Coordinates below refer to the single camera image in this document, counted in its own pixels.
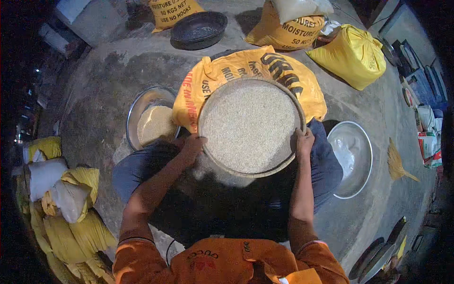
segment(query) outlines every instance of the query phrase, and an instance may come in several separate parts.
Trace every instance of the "dark trousers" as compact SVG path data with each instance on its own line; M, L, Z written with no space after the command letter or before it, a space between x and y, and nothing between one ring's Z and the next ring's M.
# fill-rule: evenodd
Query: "dark trousers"
M308 127L315 137L311 151L311 177L314 211L317 212L321 205L332 197L342 180L343 172L326 139L323 124L312 120ZM178 151L175 145L157 140L121 160L113 170L113 188L121 200L127 203L134 190L159 172ZM243 194L236 196L234 201L234 207L239 207L241 213L232 210L220 218L203 218L203 209L197 206L194 200L171 188L153 213L150 224L185 246L211 234L285 241L289 202L297 166L296 161L293 161L279 173L256 179L250 186L241 189Z

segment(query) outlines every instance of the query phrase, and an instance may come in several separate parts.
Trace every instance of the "broom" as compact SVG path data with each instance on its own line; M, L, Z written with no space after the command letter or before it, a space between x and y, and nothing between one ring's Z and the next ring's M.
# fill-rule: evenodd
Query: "broom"
M400 179L404 175L408 176L411 179L420 181L417 177L407 172L402 166L402 159L400 154L394 145L393 140L390 138L390 145L388 147L388 166L390 170L390 175L392 180Z

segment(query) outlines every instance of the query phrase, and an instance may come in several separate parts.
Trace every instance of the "aluminum bowl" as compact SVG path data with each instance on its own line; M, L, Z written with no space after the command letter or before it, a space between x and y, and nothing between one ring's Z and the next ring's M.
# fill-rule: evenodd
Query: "aluminum bowl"
M172 89L152 86L140 92L134 100L128 113L128 120L126 121L126 137L128 138L129 145L135 150L142 150L143 147L137 137L137 123L140 116L148 108L158 105L164 105L172 108L175 102L175 92ZM181 127L178 126L175 131L175 138L180 133Z
M372 145L364 129L353 121L342 121L328 134L344 176L334 196L349 199L357 196L372 172Z

